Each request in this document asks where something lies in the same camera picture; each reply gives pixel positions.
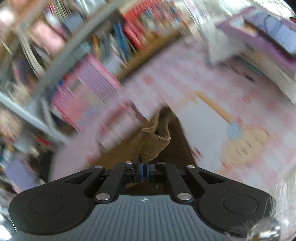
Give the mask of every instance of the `brown cloth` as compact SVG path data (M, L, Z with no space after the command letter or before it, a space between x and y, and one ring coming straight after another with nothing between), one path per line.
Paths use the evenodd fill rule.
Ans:
M152 119L112 150L104 153L93 165L113 168L117 163L132 161L140 155L143 163L164 161L179 169L195 165L177 116L163 107ZM126 194L163 194L164 185L141 183L128 188Z

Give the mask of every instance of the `white shelf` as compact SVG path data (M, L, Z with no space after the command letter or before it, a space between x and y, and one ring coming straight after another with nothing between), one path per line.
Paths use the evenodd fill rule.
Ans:
M32 95L34 100L40 98L49 84L56 84L58 82L61 76L67 71L65 68L61 67L65 59L96 29L96 27L116 13L124 3L124 0L111 1L105 7L99 9L97 14L94 14L84 23L84 26L67 42L61 53L51 62L44 76L41 77L40 83Z
M37 117L33 114L31 114L29 111L24 109L23 107L19 106L18 104L14 103L9 97L4 95L0 92L0 102L10 109L13 113L18 115L20 118L31 124L32 126L36 127L37 129L41 130L43 133L48 134L52 138L54 138L56 141L62 141L64 143L67 143L69 141L69 138L65 135L63 135L58 130L52 129L48 127L41 119L40 117Z

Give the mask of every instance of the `purple box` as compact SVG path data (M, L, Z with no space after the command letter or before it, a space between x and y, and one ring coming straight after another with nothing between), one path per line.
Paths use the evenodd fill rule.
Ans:
M292 79L295 79L296 59L287 58L280 50L276 48L276 46L272 42L268 41L265 37L261 36L260 34L252 36L233 26L233 23L235 21L238 21L241 18L247 18L253 13L255 13L257 10L261 9L257 7L248 7L242 12L225 20L224 22L217 24L216 27L221 29L228 36L235 37L241 40L242 42L246 43L247 45L253 47L255 50L259 50L261 53L266 54L267 57L271 57L270 59L273 60L279 66L279 68L281 68ZM296 31L296 23L293 23L292 21L282 18L280 16L277 17L280 18L281 21L285 23L287 26L289 26L291 29Z

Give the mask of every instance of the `logo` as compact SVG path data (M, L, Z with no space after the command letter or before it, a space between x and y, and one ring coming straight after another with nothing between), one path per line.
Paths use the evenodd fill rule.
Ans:
M142 202L147 202L149 199L148 198L146 198L146 197L142 197L141 199L140 199L140 201L142 201Z

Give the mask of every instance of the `black circular pad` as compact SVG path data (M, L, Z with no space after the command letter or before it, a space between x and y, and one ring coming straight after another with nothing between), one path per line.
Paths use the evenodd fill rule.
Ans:
M224 207L234 214L248 214L254 212L257 207L257 201L247 195L234 194L226 197L223 201Z
M58 195L45 194L35 197L30 202L30 208L36 213L51 214L58 212L64 206L64 199Z
M80 185L66 182L52 182L26 190L9 206L16 229L38 235L71 229L89 212L90 203Z
M197 211L217 231L246 237L245 223L258 222L263 215L269 215L270 195L242 183L223 179L223 183L204 186L205 193L197 203Z

